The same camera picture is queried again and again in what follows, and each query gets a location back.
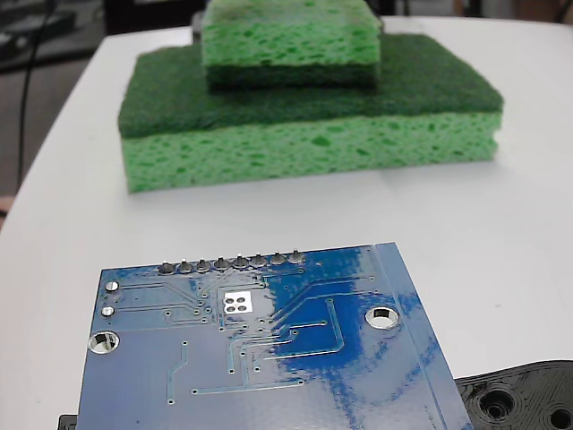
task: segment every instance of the circuit board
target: circuit board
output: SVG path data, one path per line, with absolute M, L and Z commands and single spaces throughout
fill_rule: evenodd
M 78 430 L 470 430 L 394 244 L 104 270 Z

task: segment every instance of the dark green scouring pad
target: dark green scouring pad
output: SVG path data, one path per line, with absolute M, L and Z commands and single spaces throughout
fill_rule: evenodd
M 202 60 L 211 88 L 372 87 L 380 34 L 362 0 L 211 0 Z
M 201 46 L 140 57 L 119 116 L 132 192 L 491 159 L 503 100 L 433 39 L 386 35 L 381 86 L 210 94 Z

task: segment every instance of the screw hole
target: screw hole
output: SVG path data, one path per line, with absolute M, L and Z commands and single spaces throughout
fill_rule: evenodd
M 567 429 L 571 428 L 571 424 L 573 424 L 573 417 L 567 410 L 557 409 L 552 413 L 551 422 L 555 428 L 559 428 L 560 430 Z
M 495 390 L 485 394 L 480 399 L 480 408 L 489 418 L 503 419 L 511 413 L 514 401 L 509 394 L 504 391 Z
M 109 354 L 119 345 L 119 336 L 112 331 L 99 331 L 90 337 L 88 349 L 95 354 Z
M 399 315 L 389 307 L 374 307 L 366 313 L 366 322 L 374 329 L 389 330 L 398 325 Z

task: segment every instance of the white tabletop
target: white tabletop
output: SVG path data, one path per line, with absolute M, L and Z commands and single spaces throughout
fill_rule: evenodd
M 573 359 L 573 30 L 387 30 L 435 37 L 503 94 L 493 162 L 128 195 L 116 118 L 135 58 L 190 31 L 104 41 L 0 235 L 0 428 L 77 412 L 100 270 L 163 260 L 395 241 L 455 377 Z

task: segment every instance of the sponge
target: sponge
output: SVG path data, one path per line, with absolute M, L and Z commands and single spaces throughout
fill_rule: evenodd
M 119 116 L 132 192 L 491 159 L 503 100 L 421 35 L 387 35 L 381 87 L 209 94 L 201 47 L 140 57 Z
M 211 0 L 203 62 L 211 88 L 373 86 L 380 33 L 362 0 Z

